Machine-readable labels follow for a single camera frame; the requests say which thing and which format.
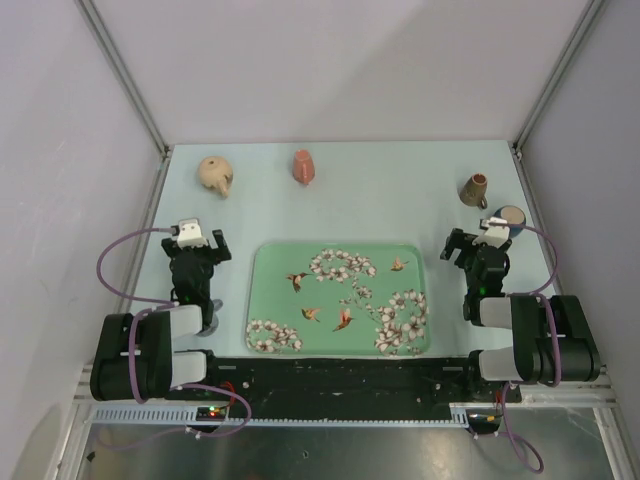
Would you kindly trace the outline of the brown ceramic mug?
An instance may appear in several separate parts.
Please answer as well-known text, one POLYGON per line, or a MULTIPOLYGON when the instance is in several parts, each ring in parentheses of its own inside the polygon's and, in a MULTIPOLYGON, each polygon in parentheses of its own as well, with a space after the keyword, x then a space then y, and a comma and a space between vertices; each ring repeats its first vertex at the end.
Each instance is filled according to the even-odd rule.
POLYGON ((486 198, 487 188, 487 177, 482 173, 475 173, 466 181, 460 190, 459 198, 466 206, 486 210, 488 206, 486 198))

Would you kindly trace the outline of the dark blue ceramic mug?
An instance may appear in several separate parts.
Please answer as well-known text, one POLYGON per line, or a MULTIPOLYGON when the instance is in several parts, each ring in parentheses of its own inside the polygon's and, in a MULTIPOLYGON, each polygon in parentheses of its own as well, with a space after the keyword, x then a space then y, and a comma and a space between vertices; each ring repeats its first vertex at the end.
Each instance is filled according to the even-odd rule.
POLYGON ((509 228, 509 238, 516 238, 522 231, 522 226, 526 224, 525 212, 517 206, 505 205, 494 212, 494 216, 505 220, 511 224, 509 228))

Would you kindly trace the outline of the beige round ceramic mug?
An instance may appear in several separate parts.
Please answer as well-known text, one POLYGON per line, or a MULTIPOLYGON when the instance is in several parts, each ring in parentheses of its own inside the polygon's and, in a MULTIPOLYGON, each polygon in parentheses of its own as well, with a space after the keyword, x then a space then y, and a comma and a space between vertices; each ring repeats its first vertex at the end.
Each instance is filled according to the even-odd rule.
POLYGON ((204 158, 198 167, 197 175, 200 183, 208 189, 215 190, 223 198, 228 198, 234 179, 231 164, 221 156, 204 158))

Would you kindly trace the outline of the salmon pink ceramic cup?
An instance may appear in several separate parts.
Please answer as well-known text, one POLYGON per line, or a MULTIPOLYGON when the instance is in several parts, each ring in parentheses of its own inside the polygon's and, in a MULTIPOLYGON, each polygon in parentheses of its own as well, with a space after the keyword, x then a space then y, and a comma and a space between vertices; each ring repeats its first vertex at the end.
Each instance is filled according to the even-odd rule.
POLYGON ((310 152, 299 149, 293 158, 292 174, 301 185, 308 186, 315 178, 315 165, 310 152))

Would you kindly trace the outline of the pale pink ceramic mug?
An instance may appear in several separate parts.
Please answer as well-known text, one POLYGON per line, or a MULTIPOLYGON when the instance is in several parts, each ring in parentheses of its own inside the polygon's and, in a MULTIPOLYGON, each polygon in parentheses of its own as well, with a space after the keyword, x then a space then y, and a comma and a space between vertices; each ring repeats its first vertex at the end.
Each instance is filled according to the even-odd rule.
POLYGON ((199 336, 207 337, 212 335, 219 326, 217 312, 223 307, 220 299, 210 299, 206 307, 202 310, 203 329, 199 336))

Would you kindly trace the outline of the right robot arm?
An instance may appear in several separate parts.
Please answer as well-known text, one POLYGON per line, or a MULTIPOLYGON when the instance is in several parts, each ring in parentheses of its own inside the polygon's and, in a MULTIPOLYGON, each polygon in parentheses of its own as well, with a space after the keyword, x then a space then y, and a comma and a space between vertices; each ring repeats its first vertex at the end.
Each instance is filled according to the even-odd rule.
POLYGON ((503 280, 510 270, 507 234, 475 235, 454 228, 440 258, 454 261, 465 275, 464 319, 478 328, 507 331, 512 345, 476 350, 469 354, 473 369, 462 376, 464 393, 486 400, 498 382, 593 382, 601 372, 601 359, 582 305, 574 295, 505 293, 503 280))

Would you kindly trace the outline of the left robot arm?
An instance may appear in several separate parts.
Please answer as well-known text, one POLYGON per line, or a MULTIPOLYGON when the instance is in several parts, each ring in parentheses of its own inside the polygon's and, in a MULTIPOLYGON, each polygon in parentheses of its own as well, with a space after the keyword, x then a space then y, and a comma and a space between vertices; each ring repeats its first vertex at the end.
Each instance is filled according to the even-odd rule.
POLYGON ((214 397, 221 389, 220 372, 207 365, 205 351, 176 352, 173 339, 185 335, 212 334, 219 325, 222 302, 211 296, 215 267, 232 259, 222 230, 208 240, 199 225, 190 220, 170 228, 146 228, 146 233, 167 233, 161 241, 169 259, 170 298, 151 299, 121 292, 102 274, 106 254, 124 241, 140 235, 128 234, 100 254, 96 274, 100 283, 123 299, 151 303, 138 314, 105 317, 94 356, 90 391, 98 401, 163 398, 184 383, 201 399, 214 397))

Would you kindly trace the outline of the green floral hummingbird tray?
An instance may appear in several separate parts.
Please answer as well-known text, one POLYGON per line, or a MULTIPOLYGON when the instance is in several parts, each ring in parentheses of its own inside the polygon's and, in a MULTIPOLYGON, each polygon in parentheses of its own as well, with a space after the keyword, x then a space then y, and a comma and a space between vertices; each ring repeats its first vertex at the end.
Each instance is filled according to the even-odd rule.
POLYGON ((271 243, 254 258, 245 342, 262 355, 418 357, 428 316, 412 245, 271 243))

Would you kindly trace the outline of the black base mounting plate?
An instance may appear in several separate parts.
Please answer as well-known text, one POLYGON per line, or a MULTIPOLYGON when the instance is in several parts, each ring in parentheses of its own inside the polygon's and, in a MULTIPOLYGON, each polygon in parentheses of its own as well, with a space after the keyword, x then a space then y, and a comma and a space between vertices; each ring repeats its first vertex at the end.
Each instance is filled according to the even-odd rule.
POLYGON ((494 404, 505 383, 462 358, 211 357, 206 386, 231 384, 258 420, 448 420, 452 403, 494 404))

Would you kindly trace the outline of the aluminium front rail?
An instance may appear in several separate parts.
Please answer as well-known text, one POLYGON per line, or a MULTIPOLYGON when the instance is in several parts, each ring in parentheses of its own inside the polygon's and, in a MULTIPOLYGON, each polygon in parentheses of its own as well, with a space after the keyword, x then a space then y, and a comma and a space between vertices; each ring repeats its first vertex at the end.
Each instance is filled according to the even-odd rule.
MULTIPOLYGON (((83 366, 73 402, 95 404, 90 392, 91 365, 83 366)), ((610 379, 602 374, 593 383, 563 382, 555 388, 536 385, 520 387, 521 402, 516 407, 527 408, 606 408, 618 406, 610 379)))

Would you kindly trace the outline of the left aluminium frame post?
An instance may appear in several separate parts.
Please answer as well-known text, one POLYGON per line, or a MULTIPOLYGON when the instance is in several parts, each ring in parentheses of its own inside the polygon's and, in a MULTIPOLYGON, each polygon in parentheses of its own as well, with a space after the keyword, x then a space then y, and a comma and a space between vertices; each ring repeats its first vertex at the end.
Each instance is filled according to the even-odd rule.
POLYGON ((111 68, 116 81, 119 83, 125 97, 130 102, 139 120, 142 122, 146 134, 153 143, 161 159, 167 157, 170 150, 163 135, 149 110, 126 62, 124 61, 109 28, 103 19, 97 5, 91 0, 75 1, 79 13, 101 50, 108 66, 111 68))

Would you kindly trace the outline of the aluminium frame post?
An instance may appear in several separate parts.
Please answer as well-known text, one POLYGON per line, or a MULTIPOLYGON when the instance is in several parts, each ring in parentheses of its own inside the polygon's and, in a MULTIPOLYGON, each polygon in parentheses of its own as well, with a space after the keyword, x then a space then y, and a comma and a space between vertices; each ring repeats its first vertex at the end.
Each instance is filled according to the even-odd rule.
POLYGON ((153 143, 161 159, 167 157, 170 150, 163 135, 149 110, 126 62, 124 61, 109 28, 103 19, 97 5, 91 0, 75 1, 79 13, 101 50, 108 66, 111 68, 116 81, 119 83, 125 97, 130 102, 139 120, 142 122, 146 134, 153 143))
POLYGON ((545 110, 567 76, 570 67, 577 60, 583 45, 596 27, 600 17, 609 5, 606 0, 590 0, 586 2, 568 40, 563 46, 543 88, 533 106, 525 117, 524 123, 512 142, 512 152, 520 157, 523 148, 541 120, 545 110))

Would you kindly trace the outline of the right aluminium frame post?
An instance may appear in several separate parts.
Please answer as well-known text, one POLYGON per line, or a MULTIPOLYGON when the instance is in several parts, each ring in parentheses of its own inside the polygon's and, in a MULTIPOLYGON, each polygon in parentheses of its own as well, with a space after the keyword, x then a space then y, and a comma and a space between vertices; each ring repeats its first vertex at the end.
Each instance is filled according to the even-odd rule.
POLYGON ((586 2, 568 40, 563 46, 543 88, 533 106, 525 117, 524 123, 512 142, 512 152, 520 157, 523 148, 541 120, 545 110, 567 76, 570 67, 577 60, 583 45, 596 27, 600 17, 609 5, 606 0, 590 0, 586 2))

